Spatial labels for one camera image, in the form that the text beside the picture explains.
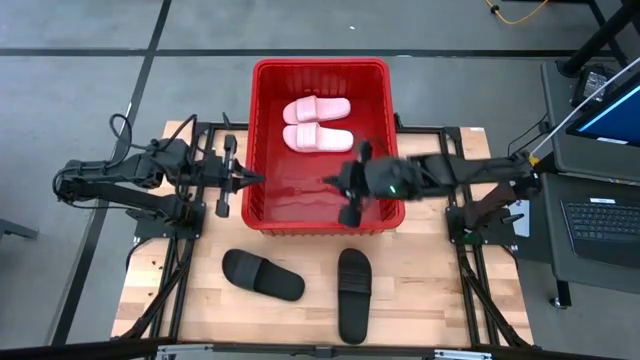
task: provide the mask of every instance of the pink slipper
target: pink slipper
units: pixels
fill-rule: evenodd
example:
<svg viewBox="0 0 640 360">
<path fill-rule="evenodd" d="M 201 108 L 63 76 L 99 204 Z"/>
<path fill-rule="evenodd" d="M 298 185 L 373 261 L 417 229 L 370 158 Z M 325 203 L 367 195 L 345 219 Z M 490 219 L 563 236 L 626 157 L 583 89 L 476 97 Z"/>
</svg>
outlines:
<svg viewBox="0 0 640 360">
<path fill-rule="evenodd" d="M 351 111 L 351 103 L 345 98 L 318 99 L 315 95 L 300 98 L 282 111 L 287 124 L 341 119 Z"/>
<path fill-rule="evenodd" d="M 345 152 L 353 146 L 350 132 L 326 129 L 318 123 L 287 125 L 282 137 L 285 144 L 297 152 Z"/>
</svg>

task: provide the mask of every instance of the red plastic basket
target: red plastic basket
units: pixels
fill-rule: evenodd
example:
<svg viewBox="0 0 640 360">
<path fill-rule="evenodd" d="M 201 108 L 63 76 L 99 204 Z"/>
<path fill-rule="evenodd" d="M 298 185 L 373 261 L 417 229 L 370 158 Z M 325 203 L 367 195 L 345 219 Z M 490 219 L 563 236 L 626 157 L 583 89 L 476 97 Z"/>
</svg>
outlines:
<svg viewBox="0 0 640 360">
<path fill-rule="evenodd" d="M 373 156 L 398 155 L 389 68 L 378 59 L 274 59 L 256 64 L 253 71 L 247 168 L 266 181 L 244 190 L 242 218 L 252 229 L 269 235 L 367 235 L 396 228 L 404 219 L 400 201 L 370 201 L 358 229 L 338 224 L 340 207 L 347 203 L 325 176 L 337 175 L 347 153 L 301 154 L 282 139 L 282 110 L 298 98 L 345 97 L 351 113 L 323 122 L 323 127 L 349 130 L 367 139 Z"/>
</svg>

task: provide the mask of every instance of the yellow cable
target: yellow cable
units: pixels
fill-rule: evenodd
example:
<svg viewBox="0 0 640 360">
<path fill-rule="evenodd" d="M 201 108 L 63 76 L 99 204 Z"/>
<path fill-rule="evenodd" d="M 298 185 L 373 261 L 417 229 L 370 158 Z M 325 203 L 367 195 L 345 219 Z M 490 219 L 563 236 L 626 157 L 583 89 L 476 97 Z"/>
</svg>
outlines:
<svg viewBox="0 0 640 360">
<path fill-rule="evenodd" d="M 489 0 L 484 0 L 484 1 L 487 3 L 487 5 L 489 5 L 489 7 L 493 8 L 493 4 L 491 3 L 491 1 L 489 1 Z M 498 18 L 500 18 L 500 20 L 502 20 L 505 24 L 516 25 L 516 24 L 520 24 L 521 22 L 523 22 L 523 21 L 527 20 L 528 18 L 532 17 L 535 13 L 538 12 L 538 10 L 540 10 L 548 2 L 549 2 L 549 0 L 544 0 L 542 2 L 542 4 L 538 5 L 538 7 L 535 10 L 533 10 L 529 15 L 527 15 L 527 16 L 525 16 L 522 19 L 517 20 L 517 21 L 509 21 L 509 20 L 505 19 L 504 17 L 502 17 L 502 14 L 500 14 L 500 10 L 496 10 L 495 13 L 496 13 L 496 15 L 498 15 Z"/>
</svg>

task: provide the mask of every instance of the monitor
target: monitor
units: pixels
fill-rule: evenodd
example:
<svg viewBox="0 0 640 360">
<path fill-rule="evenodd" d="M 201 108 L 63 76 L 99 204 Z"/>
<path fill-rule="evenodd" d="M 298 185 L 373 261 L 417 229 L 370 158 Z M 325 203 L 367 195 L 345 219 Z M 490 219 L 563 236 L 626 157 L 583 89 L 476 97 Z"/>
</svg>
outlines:
<svg viewBox="0 0 640 360">
<path fill-rule="evenodd" d="M 567 133 L 608 143 L 640 146 L 640 72 L 585 112 Z"/>
</svg>

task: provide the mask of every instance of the blue screen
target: blue screen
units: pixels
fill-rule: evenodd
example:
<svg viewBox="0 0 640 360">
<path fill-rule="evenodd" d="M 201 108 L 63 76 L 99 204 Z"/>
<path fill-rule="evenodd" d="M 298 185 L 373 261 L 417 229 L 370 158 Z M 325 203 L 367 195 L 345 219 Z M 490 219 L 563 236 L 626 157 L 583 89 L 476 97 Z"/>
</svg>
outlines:
<svg viewBox="0 0 640 360">
<path fill-rule="evenodd" d="M 606 139 L 640 143 L 640 85 L 600 112 L 578 132 Z"/>
</svg>

